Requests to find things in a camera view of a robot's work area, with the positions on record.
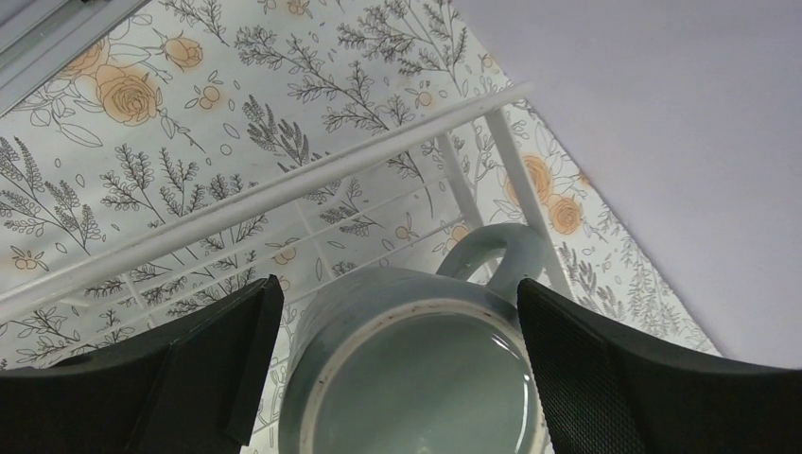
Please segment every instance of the ceramic mug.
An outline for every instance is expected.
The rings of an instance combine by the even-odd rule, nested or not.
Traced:
[[[437,274],[366,268],[310,303],[290,346],[281,454],[540,453],[546,430],[514,301],[549,241],[496,224]],[[504,252],[487,286],[466,280]]]

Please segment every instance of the floral pattern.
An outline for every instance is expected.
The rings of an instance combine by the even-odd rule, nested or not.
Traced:
[[[153,0],[0,118],[0,286],[509,84],[447,0]],[[715,353],[532,106],[505,112],[576,301]],[[484,121],[450,139],[484,220],[522,221]],[[130,279],[0,321],[0,369],[122,341],[273,273],[287,306],[251,452],[277,452],[288,347],[316,289],[363,266],[434,271],[467,234],[442,171],[438,144],[426,142]]]

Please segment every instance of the dish rack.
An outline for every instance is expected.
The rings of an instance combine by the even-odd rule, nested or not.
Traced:
[[[309,287],[303,294],[289,299],[287,305],[309,297],[340,277],[341,273],[332,272],[332,261],[324,253],[324,247],[321,244],[322,237],[327,232],[347,225],[348,222],[362,216],[365,212],[370,212],[374,209],[393,208],[395,205],[403,204],[405,197],[415,191],[428,190],[434,185],[439,185],[441,189],[445,189],[447,184],[450,188],[450,194],[453,196],[453,201],[456,202],[456,206],[459,208],[459,214],[441,222],[438,228],[416,235],[415,238],[410,238],[410,241],[402,247],[387,250],[372,260],[353,267],[346,272],[376,265],[390,255],[412,247],[416,243],[458,223],[464,223],[468,229],[479,228],[484,224],[484,221],[479,213],[471,187],[461,171],[458,152],[454,149],[448,132],[480,117],[483,117],[486,121],[488,130],[496,142],[498,154],[502,164],[506,167],[524,219],[543,238],[549,238],[548,229],[541,215],[532,181],[518,153],[507,117],[502,111],[504,106],[523,98],[530,89],[530,84],[520,83],[503,91],[486,96],[478,96],[442,109],[434,115],[411,122],[355,147],[321,157],[306,166],[292,169],[270,182],[264,182],[242,190],[242,192],[231,198],[204,207],[173,223],[162,225],[145,235],[119,244],[104,253],[96,254],[65,269],[52,272],[13,288],[0,295],[0,320],[8,320],[14,316],[52,304],[78,307],[97,306],[97,301],[76,295],[79,295],[81,290],[92,284],[117,276],[125,283],[128,293],[120,292],[115,294],[113,301],[104,301],[101,304],[110,305],[118,303],[120,300],[132,298],[141,311],[137,320],[140,322],[143,319],[147,320],[148,327],[153,327],[158,324],[154,320],[153,314],[162,307],[148,305],[145,293],[149,289],[170,280],[188,276],[194,271],[212,266],[226,257],[234,256],[242,251],[252,249],[255,245],[263,244],[267,234],[263,232],[248,237],[243,241],[230,244],[220,251],[200,257],[197,262],[182,269],[166,273],[144,283],[134,283],[131,278],[132,270],[160,257],[171,255],[204,238],[218,235],[218,233],[241,222],[264,215],[271,210],[288,209],[293,204],[297,215],[300,215],[300,219],[304,220],[305,235],[294,238],[295,240],[291,243],[277,245],[279,248],[272,255],[259,257],[249,265],[255,266],[260,262],[285,257],[283,254],[294,251],[294,248],[303,244],[314,246],[324,264],[319,271],[318,281],[320,282]],[[346,213],[349,216],[321,230],[316,231],[309,225],[308,219],[305,218],[303,210],[297,203],[298,199],[308,196],[327,184],[342,180],[357,172],[381,166],[406,150],[432,139],[436,141],[437,148],[442,154],[442,173],[444,175],[440,175],[440,178],[429,180],[428,183],[418,184],[408,191],[374,203],[369,208],[362,210],[362,213]],[[488,266],[492,269],[494,264],[491,263]],[[320,277],[320,273],[323,273],[323,270],[328,274],[325,279]],[[242,269],[236,268],[226,271],[198,287],[188,288],[172,295],[170,300],[180,301],[182,298],[200,292],[205,288],[216,286],[225,279],[235,277],[241,272]],[[553,247],[547,253],[545,274],[552,288],[566,297],[570,297],[566,275]],[[98,333],[99,337],[103,335],[103,332]]]

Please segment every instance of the white wire rack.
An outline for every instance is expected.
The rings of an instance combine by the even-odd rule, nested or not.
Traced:
[[[502,164],[507,169],[515,194],[520,202],[524,219],[543,238],[549,238],[549,231],[540,212],[532,182],[518,154],[507,118],[501,110],[502,107],[522,98],[530,88],[529,84],[517,84],[499,93],[476,97],[443,109],[441,112],[423,120],[409,123],[397,130],[377,136],[340,153],[326,156],[308,166],[292,170],[273,181],[243,190],[229,199],[205,207],[191,215],[180,218],[174,223],[162,225],[158,229],[120,244],[104,253],[97,254],[63,270],[47,274],[42,278],[13,288],[0,295],[0,320],[11,319],[45,305],[68,304],[92,307],[118,303],[132,297],[141,309],[136,320],[147,319],[148,324],[154,326],[157,323],[153,320],[152,315],[160,307],[148,306],[144,297],[145,292],[170,280],[202,270],[204,267],[211,266],[221,259],[252,249],[256,245],[264,244],[266,234],[249,237],[229,245],[221,251],[200,257],[197,262],[184,268],[146,282],[135,284],[130,275],[131,270],[160,257],[180,251],[197,241],[217,235],[219,232],[236,226],[240,222],[245,222],[279,207],[287,209],[287,207],[294,205],[294,209],[303,221],[305,236],[290,244],[285,244],[271,255],[263,255],[254,262],[249,263],[249,266],[256,266],[259,263],[278,257],[290,249],[306,244],[313,245],[316,248],[328,273],[327,279],[308,286],[302,294],[295,295],[293,300],[288,302],[289,304],[292,304],[293,301],[304,299],[338,278],[332,272],[330,260],[323,253],[321,246],[321,238],[323,236],[371,210],[381,210],[383,207],[403,203],[405,197],[415,191],[447,183],[450,186],[454,201],[459,207],[459,215],[444,221],[438,228],[420,234],[402,248],[392,249],[380,254],[370,261],[362,263],[357,268],[371,266],[391,254],[411,247],[460,222],[464,222],[468,228],[478,228],[483,225],[483,219],[479,213],[471,187],[461,171],[457,151],[453,148],[448,133],[480,117],[484,117],[488,129],[496,142],[498,154]],[[440,175],[434,181],[418,185],[409,191],[374,204],[362,213],[345,218],[319,231],[315,231],[309,225],[309,220],[305,217],[298,199],[326,184],[342,180],[373,166],[381,166],[392,157],[431,139],[436,140],[438,149],[442,153],[444,175]],[[551,286],[559,293],[570,297],[565,272],[553,247],[547,254],[545,265]],[[182,298],[189,297],[204,288],[218,285],[227,278],[237,276],[241,272],[242,270],[237,269],[226,271],[217,275],[215,279],[204,282],[201,287],[188,288],[172,295],[170,300],[180,301]],[[128,293],[115,294],[113,298],[105,299],[102,302],[73,296],[94,283],[115,276],[119,276],[122,282],[126,284]],[[100,338],[104,334],[101,331],[97,336]]]

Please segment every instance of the gray mug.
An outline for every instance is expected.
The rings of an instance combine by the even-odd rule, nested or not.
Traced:
[[[540,453],[547,439],[514,301],[547,238],[481,227],[437,274],[377,267],[315,297],[290,346],[281,454]],[[503,252],[487,286],[466,281]]]

